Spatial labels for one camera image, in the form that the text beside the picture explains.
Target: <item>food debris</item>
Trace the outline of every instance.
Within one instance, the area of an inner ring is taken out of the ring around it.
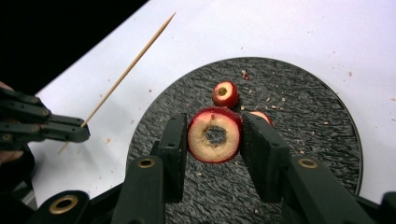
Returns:
[[[250,79],[250,77],[248,76],[248,72],[246,70],[242,70],[241,72],[242,72],[242,78],[244,80],[249,80]]]

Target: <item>black background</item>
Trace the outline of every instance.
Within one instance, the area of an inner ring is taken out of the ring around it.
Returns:
[[[36,94],[146,2],[2,1],[0,80]]]

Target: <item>apple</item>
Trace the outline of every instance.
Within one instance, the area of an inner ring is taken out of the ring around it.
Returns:
[[[234,107],[239,100],[236,85],[231,81],[222,81],[213,88],[212,101],[216,106]]]
[[[198,111],[188,127],[191,155],[198,161],[221,163],[232,160],[239,150],[242,120],[231,109],[208,106]]]
[[[270,118],[269,118],[266,114],[264,114],[263,112],[257,111],[257,110],[256,110],[256,111],[250,111],[249,113],[262,117],[263,119],[267,120],[267,122],[268,122],[271,126],[274,126],[274,124],[273,124],[273,122],[270,120]]]

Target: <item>slate plate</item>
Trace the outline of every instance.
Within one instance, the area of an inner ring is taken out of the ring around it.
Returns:
[[[242,78],[242,70],[249,80]],[[149,107],[136,127],[127,165],[148,155],[160,140],[166,122],[187,113],[188,122],[202,107],[213,105],[213,87],[233,81],[240,101],[235,111],[260,110],[290,144],[291,154],[325,162],[353,193],[361,185],[361,141],[352,117],[329,87],[290,63],[265,58],[234,58],[191,71],[169,86]],[[182,203],[166,205],[167,223],[283,223],[280,204],[260,201],[248,169],[238,155],[223,164],[187,157]]]

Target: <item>black round plate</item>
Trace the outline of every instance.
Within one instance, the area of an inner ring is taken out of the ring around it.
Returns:
[[[242,70],[249,76],[242,78]],[[200,67],[169,86],[152,103],[136,127],[127,165],[149,154],[167,121],[187,113],[188,122],[213,105],[212,89],[223,80],[236,84],[240,112],[260,110],[290,144],[291,154],[326,163],[347,190],[359,193],[361,141],[345,105],[335,92],[304,69],[266,58],[234,58]],[[238,155],[222,164],[187,157],[182,203],[166,205],[169,223],[282,223],[280,204],[260,201]]]

